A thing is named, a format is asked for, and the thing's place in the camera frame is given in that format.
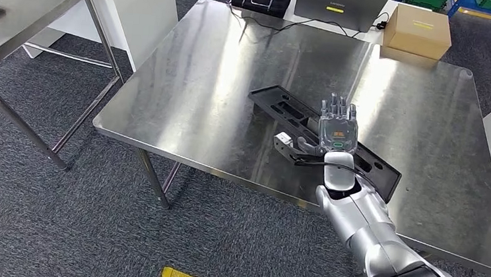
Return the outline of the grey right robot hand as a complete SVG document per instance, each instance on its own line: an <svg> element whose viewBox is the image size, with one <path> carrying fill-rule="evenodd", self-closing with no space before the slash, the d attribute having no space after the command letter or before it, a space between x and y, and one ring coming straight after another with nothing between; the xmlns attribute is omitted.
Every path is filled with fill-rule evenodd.
<svg viewBox="0 0 491 277"><path fill-rule="evenodd" d="M321 101L317 145L313 146L305 138L298 137L299 149L314 156L323 156L332 151L354 155L358 147L356 114L354 104L348 105L344 96L332 93L329 101Z"/></svg>

